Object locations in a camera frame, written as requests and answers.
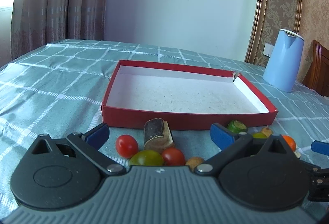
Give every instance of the small potato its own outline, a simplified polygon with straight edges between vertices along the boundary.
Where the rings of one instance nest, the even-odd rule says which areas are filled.
[[[298,158],[298,159],[300,159],[300,157],[302,157],[302,155],[300,154],[300,152],[298,152],[298,151],[295,151],[295,152],[293,152],[295,155],[296,155],[296,157]]]
[[[261,133],[265,134],[266,137],[269,137],[273,134],[273,131],[267,126],[265,128],[262,128]]]
[[[189,166],[191,171],[194,171],[194,169],[201,163],[203,163],[205,160],[201,157],[191,157],[185,165]]]

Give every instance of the gray plastic housing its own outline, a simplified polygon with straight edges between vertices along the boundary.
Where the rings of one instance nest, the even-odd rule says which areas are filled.
[[[248,209],[229,198],[216,179],[184,167],[133,166],[106,178],[84,203],[59,211],[20,206],[4,224],[314,224],[295,207],[280,212]]]

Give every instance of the kettle spout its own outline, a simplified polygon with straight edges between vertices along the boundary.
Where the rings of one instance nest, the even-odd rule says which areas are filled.
[[[285,48],[289,49],[297,37],[293,34],[285,33]]]

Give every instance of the tomato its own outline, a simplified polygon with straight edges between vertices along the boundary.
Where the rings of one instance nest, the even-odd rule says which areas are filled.
[[[267,139],[266,135],[262,132],[257,132],[252,135],[255,139]]]
[[[162,166],[163,158],[160,153],[153,150],[143,150],[131,157],[129,165]]]
[[[294,152],[296,150],[296,142],[292,137],[289,137],[288,135],[282,135],[282,137],[285,139],[285,141],[288,143],[291,150]]]
[[[121,135],[116,139],[116,151],[124,158],[130,158],[138,153],[138,143],[130,135]]]
[[[184,154],[176,148],[167,148],[162,152],[166,165],[185,165]]]

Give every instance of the bed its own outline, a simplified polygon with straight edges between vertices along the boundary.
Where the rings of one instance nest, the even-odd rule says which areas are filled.
[[[329,157],[310,149],[314,140],[329,141],[328,101],[299,82],[291,93],[285,93],[263,80],[264,68],[240,61],[177,48],[66,39],[25,54],[0,71],[0,219],[17,207],[9,187],[10,176],[38,134],[62,138],[73,131],[86,132],[102,122],[101,100],[120,59],[241,72],[278,108],[271,129],[293,137],[302,160],[329,167]],[[251,128],[251,132],[261,128]],[[186,158],[209,158],[219,151],[209,131],[172,133]],[[127,166],[114,150],[115,138],[121,134],[143,140],[142,130],[110,128],[110,139],[100,151]],[[201,137],[206,142],[196,147]],[[320,218],[327,203],[306,201],[303,207]]]

